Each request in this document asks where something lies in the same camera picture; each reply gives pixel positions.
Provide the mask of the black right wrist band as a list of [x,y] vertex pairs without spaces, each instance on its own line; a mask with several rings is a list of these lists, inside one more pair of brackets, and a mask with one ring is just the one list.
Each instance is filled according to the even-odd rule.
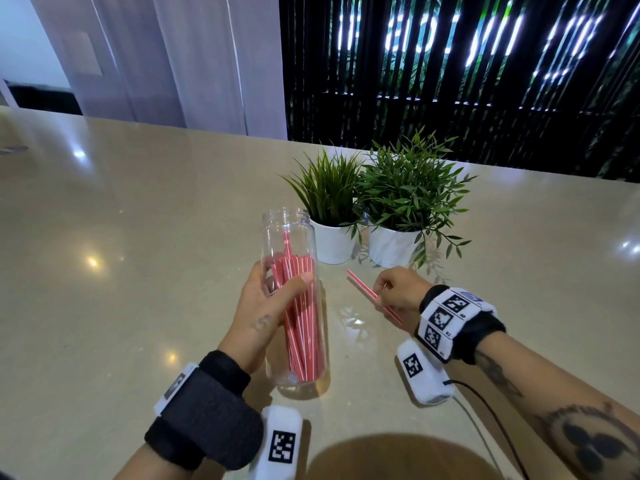
[[[428,304],[428,300],[437,296],[442,291],[450,288],[447,285],[435,285],[431,288],[430,291],[425,295],[424,299],[420,304],[420,313],[423,311],[424,307]],[[476,348],[478,345],[485,339],[487,336],[495,333],[495,332],[506,332],[506,327],[502,323],[504,327],[504,331],[495,330],[495,331],[487,331],[486,324],[480,326],[472,326],[472,332],[462,332],[457,338],[454,340],[454,353],[457,360],[462,360],[463,362],[474,365],[476,363]]]

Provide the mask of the black vertical blinds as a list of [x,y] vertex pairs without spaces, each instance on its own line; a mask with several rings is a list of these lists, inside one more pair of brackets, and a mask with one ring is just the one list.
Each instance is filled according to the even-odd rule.
[[287,135],[640,184],[640,0],[278,0]]

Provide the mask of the person's right forearm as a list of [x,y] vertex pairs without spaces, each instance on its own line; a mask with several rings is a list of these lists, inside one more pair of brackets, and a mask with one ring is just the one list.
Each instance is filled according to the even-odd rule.
[[640,480],[640,415],[503,332],[476,365],[580,480]]

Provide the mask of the bundle of red straws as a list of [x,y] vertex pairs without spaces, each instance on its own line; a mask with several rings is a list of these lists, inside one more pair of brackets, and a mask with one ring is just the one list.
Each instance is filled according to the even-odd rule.
[[[300,273],[316,274],[316,259],[311,252],[296,254],[292,247],[292,233],[283,231],[282,256],[271,262],[271,276],[275,290]],[[291,376],[297,383],[320,378],[321,368],[321,311],[316,286],[295,298],[285,311],[284,329],[287,359]]]

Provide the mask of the person's left hand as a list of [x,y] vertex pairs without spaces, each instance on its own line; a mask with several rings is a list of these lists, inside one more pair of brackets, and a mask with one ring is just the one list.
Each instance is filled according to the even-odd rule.
[[280,327],[285,313],[269,316],[266,266],[258,260],[242,287],[236,313],[217,350],[233,359],[247,374],[256,373],[261,367],[266,350]]

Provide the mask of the leafy plant in white pot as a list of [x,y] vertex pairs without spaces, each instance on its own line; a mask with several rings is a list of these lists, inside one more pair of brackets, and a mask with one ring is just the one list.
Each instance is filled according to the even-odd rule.
[[453,219],[475,175],[447,159],[455,137],[417,131],[395,144],[375,143],[356,187],[356,208],[369,230],[369,257],[382,268],[428,262],[430,248],[462,257],[470,243],[453,233]]

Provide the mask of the black furniture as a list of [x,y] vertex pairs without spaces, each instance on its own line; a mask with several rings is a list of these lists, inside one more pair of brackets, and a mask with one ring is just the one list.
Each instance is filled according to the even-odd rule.
[[22,109],[83,115],[75,95],[68,90],[11,82],[7,87]]

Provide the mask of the grass plant in white pot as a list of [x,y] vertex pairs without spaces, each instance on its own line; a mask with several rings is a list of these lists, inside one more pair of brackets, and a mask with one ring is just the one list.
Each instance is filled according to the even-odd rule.
[[359,235],[357,187],[362,161],[322,147],[315,158],[296,161],[298,173],[282,175],[307,211],[316,237],[317,259],[328,265],[347,262]]

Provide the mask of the person's right hand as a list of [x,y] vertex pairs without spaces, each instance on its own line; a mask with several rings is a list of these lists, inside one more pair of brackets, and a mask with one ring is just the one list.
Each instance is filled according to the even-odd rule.
[[401,281],[396,285],[394,290],[396,293],[394,301],[399,309],[399,315],[404,320],[404,325],[398,325],[393,318],[384,313],[384,310],[375,305],[376,309],[381,313],[384,313],[385,316],[391,320],[393,325],[399,327],[407,334],[412,335],[420,322],[420,304],[434,284],[428,282],[416,271],[400,266],[386,269],[380,272],[380,274],[401,275]]

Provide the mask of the clear plastic jar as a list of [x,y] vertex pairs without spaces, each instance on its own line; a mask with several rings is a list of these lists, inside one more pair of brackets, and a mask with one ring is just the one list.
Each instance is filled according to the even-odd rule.
[[266,352],[267,375],[277,387],[306,387],[328,371],[316,237],[306,210],[276,209],[263,215],[262,263],[269,296],[301,273],[314,275],[314,282],[288,305]]

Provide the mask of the white curtain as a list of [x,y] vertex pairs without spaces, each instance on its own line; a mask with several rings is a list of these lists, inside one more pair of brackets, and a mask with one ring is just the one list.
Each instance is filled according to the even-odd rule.
[[30,0],[85,116],[287,139],[279,0]]

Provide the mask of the white marker tag band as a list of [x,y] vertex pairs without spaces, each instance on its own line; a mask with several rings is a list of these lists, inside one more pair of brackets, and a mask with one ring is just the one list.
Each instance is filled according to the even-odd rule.
[[494,306],[468,290],[450,287],[428,300],[413,336],[437,360],[448,363],[458,359],[455,338],[484,324],[487,331],[504,331]]

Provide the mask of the person's left forearm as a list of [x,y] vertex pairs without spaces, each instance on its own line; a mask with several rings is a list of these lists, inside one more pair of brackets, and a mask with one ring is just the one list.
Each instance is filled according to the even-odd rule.
[[203,459],[201,450],[184,444],[146,443],[113,480],[192,480]]

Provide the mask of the red striped drinking straw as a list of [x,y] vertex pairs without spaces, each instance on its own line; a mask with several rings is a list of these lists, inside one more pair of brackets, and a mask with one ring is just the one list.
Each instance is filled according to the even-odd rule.
[[366,293],[366,295],[368,295],[368,297],[371,298],[372,302],[375,305],[379,305],[380,307],[382,307],[382,309],[384,310],[384,313],[386,313],[389,317],[393,318],[393,320],[400,326],[404,325],[404,320],[402,319],[402,317],[396,313],[395,310],[393,310],[391,307],[389,306],[382,306],[380,305],[380,303],[378,302],[378,295],[372,290],[372,288],[370,288],[365,282],[363,282],[359,277],[357,277],[357,275],[352,272],[352,270],[347,269],[347,274],[349,279],[354,282],[356,284],[357,287],[359,287],[364,293]]

